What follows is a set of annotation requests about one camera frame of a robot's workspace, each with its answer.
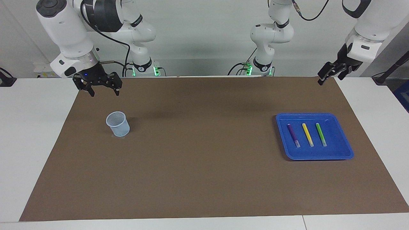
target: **cable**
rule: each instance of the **cable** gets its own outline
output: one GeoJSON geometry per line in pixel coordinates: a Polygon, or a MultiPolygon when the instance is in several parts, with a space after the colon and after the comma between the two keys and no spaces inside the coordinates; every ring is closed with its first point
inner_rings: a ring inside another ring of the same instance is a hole
{"type": "Polygon", "coordinates": [[[105,64],[118,64],[118,65],[121,65],[122,67],[125,66],[124,64],[122,64],[122,63],[120,63],[120,62],[118,62],[118,61],[102,61],[102,62],[100,62],[100,63],[101,63],[101,65],[105,65],[105,64]]]}
{"type": "Polygon", "coordinates": [[[249,62],[249,61],[250,61],[250,59],[252,58],[252,56],[253,56],[253,54],[256,52],[256,50],[257,50],[257,47],[254,49],[254,51],[252,52],[252,54],[250,55],[250,57],[247,58],[247,61],[246,61],[246,62],[249,62]]]}
{"type": "Polygon", "coordinates": [[[241,69],[239,69],[239,70],[237,71],[236,75],[239,75],[238,72],[243,71],[243,70],[247,70],[247,69],[246,69],[246,68],[241,68],[241,69]]]}
{"type": "Polygon", "coordinates": [[[122,69],[122,77],[126,77],[126,64],[128,63],[128,56],[129,56],[129,52],[130,52],[130,45],[123,43],[121,41],[115,40],[113,38],[110,38],[108,36],[106,36],[105,34],[103,34],[98,28],[91,26],[91,24],[87,21],[87,19],[85,18],[84,12],[83,12],[83,6],[84,6],[84,0],[81,2],[81,6],[80,6],[80,11],[81,11],[81,16],[84,19],[84,21],[97,33],[99,33],[100,35],[102,35],[105,38],[108,38],[111,41],[117,42],[119,44],[122,45],[126,45],[128,47],[128,52],[126,53],[126,57],[125,57],[125,64],[123,65],[123,69],[122,69]]]}
{"type": "Polygon", "coordinates": [[[383,84],[393,72],[395,72],[400,66],[404,65],[409,60],[409,51],[407,51],[402,57],[399,58],[384,74],[375,79],[376,84],[383,84]]]}
{"type": "Polygon", "coordinates": [[[132,71],[133,71],[132,68],[127,68],[127,69],[125,70],[125,76],[126,76],[126,72],[127,72],[128,70],[132,70],[132,71]]]}
{"type": "Polygon", "coordinates": [[[0,70],[2,70],[3,72],[7,73],[8,75],[10,75],[10,77],[14,78],[13,75],[11,75],[7,70],[3,69],[0,67],[0,70]]]}
{"type": "Polygon", "coordinates": [[[272,68],[274,68],[274,72],[273,72],[273,77],[274,77],[274,74],[276,73],[276,67],[273,66],[272,68]]]}
{"type": "Polygon", "coordinates": [[[163,68],[163,67],[158,67],[157,68],[158,70],[163,70],[164,72],[165,72],[165,77],[167,77],[168,75],[166,74],[166,70],[165,70],[165,68],[163,68]]]}
{"type": "Polygon", "coordinates": [[[236,68],[236,67],[239,66],[239,65],[243,65],[243,63],[237,63],[237,64],[235,64],[235,65],[230,69],[230,71],[229,71],[229,73],[228,73],[227,75],[229,76],[230,73],[233,71],[233,69],[236,68]]]}
{"type": "Polygon", "coordinates": [[[298,15],[300,15],[300,17],[301,17],[302,19],[304,19],[304,20],[306,20],[306,21],[313,21],[313,20],[317,19],[317,18],[321,15],[321,13],[324,11],[324,9],[325,9],[325,7],[327,6],[327,4],[328,4],[329,1],[330,1],[330,0],[327,0],[327,1],[325,2],[324,6],[322,7],[322,9],[321,9],[321,11],[318,13],[318,15],[315,16],[315,17],[312,18],[312,19],[307,19],[307,18],[305,18],[305,17],[302,16],[300,7],[298,7],[298,4],[295,2],[295,0],[292,0],[292,3],[293,3],[293,5],[294,5],[294,8],[295,8],[295,10],[297,11],[298,15]]]}
{"type": "Polygon", "coordinates": [[[378,75],[384,74],[384,73],[386,73],[386,71],[385,71],[385,72],[382,72],[382,73],[375,74],[375,75],[373,75],[373,76],[371,76],[371,77],[375,77],[375,76],[378,76],[378,75]]]}

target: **blue tray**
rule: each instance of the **blue tray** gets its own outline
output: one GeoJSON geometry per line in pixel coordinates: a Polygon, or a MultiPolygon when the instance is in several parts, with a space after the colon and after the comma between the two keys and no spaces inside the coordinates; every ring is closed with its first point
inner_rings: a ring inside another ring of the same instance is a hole
{"type": "Polygon", "coordinates": [[[280,113],[276,117],[285,153],[292,160],[347,160],[354,152],[337,118],[330,113],[280,113]],[[310,147],[302,124],[307,125],[314,147],[310,147]],[[321,126],[327,147],[322,145],[316,123],[321,126]],[[291,124],[300,143],[295,146],[287,125],[291,124]]]}

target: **brown paper mat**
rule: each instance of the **brown paper mat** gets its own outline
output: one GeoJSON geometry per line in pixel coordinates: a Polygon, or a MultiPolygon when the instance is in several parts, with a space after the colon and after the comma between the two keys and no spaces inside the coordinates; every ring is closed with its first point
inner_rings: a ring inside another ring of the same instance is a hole
{"type": "Polygon", "coordinates": [[[21,221],[409,212],[336,82],[124,79],[80,92],[21,221]],[[123,111],[115,138],[106,116],[123,111]],[[355,152],[294,162],[278,113],[337,116],[355,152]]]}

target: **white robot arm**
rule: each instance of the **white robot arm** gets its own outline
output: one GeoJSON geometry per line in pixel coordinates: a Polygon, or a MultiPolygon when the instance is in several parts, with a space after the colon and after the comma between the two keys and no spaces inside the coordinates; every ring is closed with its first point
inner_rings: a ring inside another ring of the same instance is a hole
{"type": "Polygon", "coordinates": [[[338,59],[327,62],[318,72],[320,85],[338,73],[342,80],[363,62],[371,63],[391,30],[409,14],[409,0],[343,0],[342,6],[358,21],[338,52],[338,59]]]}
{"type": "Polygon", "coordinates": [[[85,16],[85,26],[130,46],[134,72],[138,76],[156,75],[148,49],[142,43],[156,38],[155,28],[143,20],[135,0],[74,0],[74,8],[85,16]]]}
{"type": "Polygon", "coordinates": [[[105,73],[84,23],[128,44],[136,72],[156,74],[148,51],[141,44],[153,41],[155,30],[142,20],[133,0],[40,0],[36,9],[41,24],[61,51],[51,68],[61,77],[78,73],[73,81],[79,90],[94,96],[91,86],[104,85],[119,95],[122,87],[117,73],[105,73]]]}
{"type": "Polygon", "coordinates": [[[271,0],[268,14],[273,24],[255,25],[251,31],[251,39],[257,45],[253,59],[253,74],[268,75],[274,58],[273,43],[290,42],[294,29],[290,24],[291,0],[271,0]]]}

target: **white table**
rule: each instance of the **white table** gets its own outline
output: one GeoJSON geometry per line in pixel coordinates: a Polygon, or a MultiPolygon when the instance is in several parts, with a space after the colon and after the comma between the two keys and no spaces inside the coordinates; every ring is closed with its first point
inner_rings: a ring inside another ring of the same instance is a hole
{"type": "MultiPolygon", "coordinates": [[[[386,86],[369,78],[337,83],[408,203],[409,114],[386,86]]],[[[409,229],[409,213],[17,223],[77,92],[71,79],[18,79],[0,88],[0,229],[409,229]]]]}

